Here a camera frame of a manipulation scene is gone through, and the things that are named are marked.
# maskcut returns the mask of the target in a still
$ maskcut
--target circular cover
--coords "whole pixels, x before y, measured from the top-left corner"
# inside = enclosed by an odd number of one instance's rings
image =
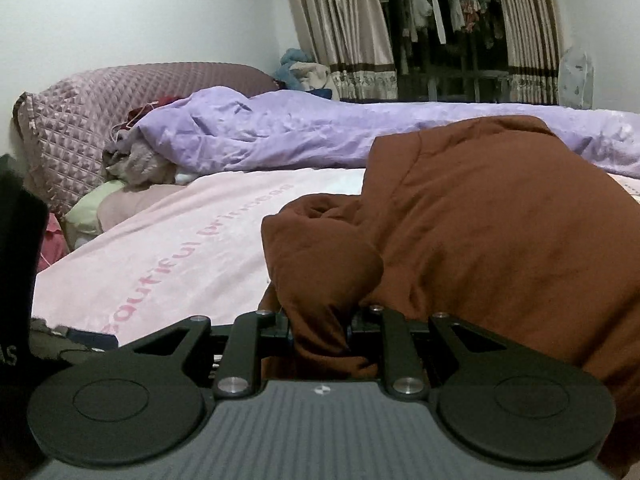
[[[604,386],[575,376],[461,368],[438,396],[438,414],[462,443],[513,465],[549,467],[594,458],[614,408]]]
[[[174,448],[204,416],[200,390],[166,358],[131,354],[56,374],[33,393],[28,422],[46,455],[79,466],[142,462]]]

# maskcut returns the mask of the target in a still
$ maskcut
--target green pillow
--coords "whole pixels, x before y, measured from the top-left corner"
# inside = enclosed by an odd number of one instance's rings
[[[101,233],[98,224],[98,206],[111,193],[125,187],[121,180],[110,180],[83,196],[65,215],[66,227],[76,234],[97,236]]]

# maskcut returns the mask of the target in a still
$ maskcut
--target pink bag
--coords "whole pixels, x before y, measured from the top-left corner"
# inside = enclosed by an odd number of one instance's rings
[[[40,247],[38,272],[47,269],[68,254],[69,249],[66,246],[65,235],[58,223],[58,219],[53,213],[49,213],[49,222]]]

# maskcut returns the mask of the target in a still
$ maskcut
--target white wall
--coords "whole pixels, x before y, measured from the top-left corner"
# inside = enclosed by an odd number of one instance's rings
[[[23,91],[120,64],[223,61],[273,73],[292,33],[287,0],[0,0],[0,154],[18,149],[9,129]]]
[[[594,60],[594,108],[640,112],[640,0],[558,0],[564,47]]]

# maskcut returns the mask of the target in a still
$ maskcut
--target transparent plastic bag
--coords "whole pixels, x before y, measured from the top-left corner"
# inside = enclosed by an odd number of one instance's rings
[[[574,46],[560,59],[558,102],[578,110],[593,106],[593,62],[586,52]]]

